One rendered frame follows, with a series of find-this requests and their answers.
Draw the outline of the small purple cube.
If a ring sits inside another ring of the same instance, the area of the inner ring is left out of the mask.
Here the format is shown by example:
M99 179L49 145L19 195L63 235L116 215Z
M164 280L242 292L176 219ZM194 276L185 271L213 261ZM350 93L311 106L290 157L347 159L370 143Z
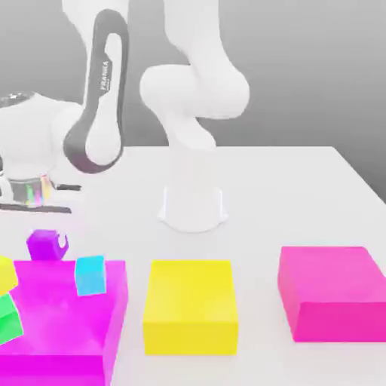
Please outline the small purple cube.
M57 230L34 230L26 240L32 261L62 260L69 248L67 235L64 235L63 244L60 241L61 236Z

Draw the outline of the large yellow box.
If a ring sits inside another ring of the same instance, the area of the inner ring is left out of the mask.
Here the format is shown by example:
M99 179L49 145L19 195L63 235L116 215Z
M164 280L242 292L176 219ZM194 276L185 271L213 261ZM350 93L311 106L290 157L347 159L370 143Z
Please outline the large yellow box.
M147 355L235 355L239 324L231 263L154 260L142 327Z

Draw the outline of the small green cube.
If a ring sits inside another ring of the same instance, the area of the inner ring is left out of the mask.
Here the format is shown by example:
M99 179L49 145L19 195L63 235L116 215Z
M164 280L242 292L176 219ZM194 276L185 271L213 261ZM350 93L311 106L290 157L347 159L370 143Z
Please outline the small green cube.
M14 300L9 293L0 296L0 345L23 334L23 326Z

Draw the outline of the large pink box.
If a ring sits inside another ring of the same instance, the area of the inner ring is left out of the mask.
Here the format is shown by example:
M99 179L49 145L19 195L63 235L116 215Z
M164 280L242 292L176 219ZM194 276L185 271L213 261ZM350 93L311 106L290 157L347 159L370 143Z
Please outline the large pink box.
M386 343L386 275L364 247L282 247L277 286L294 342Z

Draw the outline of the small cyan cube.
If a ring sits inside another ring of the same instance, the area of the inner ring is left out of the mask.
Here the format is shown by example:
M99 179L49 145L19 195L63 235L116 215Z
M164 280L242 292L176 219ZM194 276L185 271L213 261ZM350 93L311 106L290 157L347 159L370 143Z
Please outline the small cyan cube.
M106 293L106 264L104 257L78 257L75 261L75 284L79 296Z

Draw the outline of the small yellow cube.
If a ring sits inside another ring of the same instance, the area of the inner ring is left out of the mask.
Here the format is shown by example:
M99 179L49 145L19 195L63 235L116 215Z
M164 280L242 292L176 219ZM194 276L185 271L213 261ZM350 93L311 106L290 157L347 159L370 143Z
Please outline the small yellow cube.
M14 261L0 256L0 296L9 293L18 285L18 278Z

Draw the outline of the large magenta box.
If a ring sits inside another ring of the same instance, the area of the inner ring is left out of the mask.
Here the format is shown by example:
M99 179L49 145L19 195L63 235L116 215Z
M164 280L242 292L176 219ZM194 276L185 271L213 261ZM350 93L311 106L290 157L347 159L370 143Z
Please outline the large magenta box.
M111 386L127 309L125 263L106 262L106 292L93 296L77 294L73 261L14 266L23 335L0 345L0 386Z

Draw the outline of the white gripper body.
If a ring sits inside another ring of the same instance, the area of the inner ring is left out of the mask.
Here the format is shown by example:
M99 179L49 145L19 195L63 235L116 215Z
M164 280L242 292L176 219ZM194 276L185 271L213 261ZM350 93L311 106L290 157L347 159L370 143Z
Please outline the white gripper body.
M22 204L0 203L0 227L22 230L64 229L72 221L68 207L27 207Z

